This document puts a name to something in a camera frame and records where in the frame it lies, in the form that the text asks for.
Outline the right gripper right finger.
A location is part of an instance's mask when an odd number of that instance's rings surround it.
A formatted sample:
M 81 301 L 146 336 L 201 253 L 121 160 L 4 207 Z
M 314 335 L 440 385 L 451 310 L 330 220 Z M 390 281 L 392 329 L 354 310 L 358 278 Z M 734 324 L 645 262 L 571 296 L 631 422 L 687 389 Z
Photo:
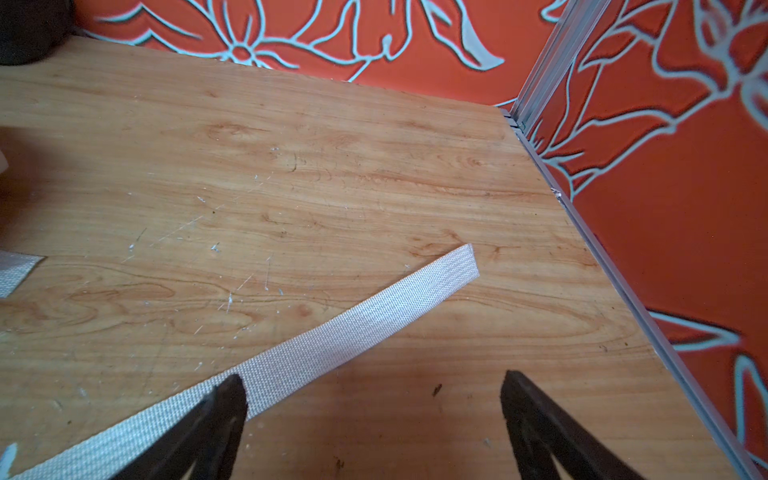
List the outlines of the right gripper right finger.
M 641 477 L 522 372 L 506 372 L 500 402 L 521 478 L 558 479 L 558 466 L 573 479 Z

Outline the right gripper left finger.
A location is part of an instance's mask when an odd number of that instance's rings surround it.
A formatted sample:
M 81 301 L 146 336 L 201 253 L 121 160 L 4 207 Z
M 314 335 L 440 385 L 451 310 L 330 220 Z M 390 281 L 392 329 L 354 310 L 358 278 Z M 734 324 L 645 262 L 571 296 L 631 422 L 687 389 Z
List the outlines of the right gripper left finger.
M 116 479 L 229 479 L 248 405 L 241 377 L 228 376 Z

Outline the white student backpack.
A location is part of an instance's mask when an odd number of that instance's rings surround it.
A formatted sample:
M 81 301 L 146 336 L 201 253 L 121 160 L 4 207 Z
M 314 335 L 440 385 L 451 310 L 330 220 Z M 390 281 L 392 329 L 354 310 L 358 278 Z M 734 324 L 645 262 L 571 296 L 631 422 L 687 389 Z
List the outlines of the white student backpack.
M 160 401 L 20 473 L 22 479 L 116 479 L 228 376 L 241 377 L 246 421 L 388 339 L 479 275 L 462 245 L 335 318 Z

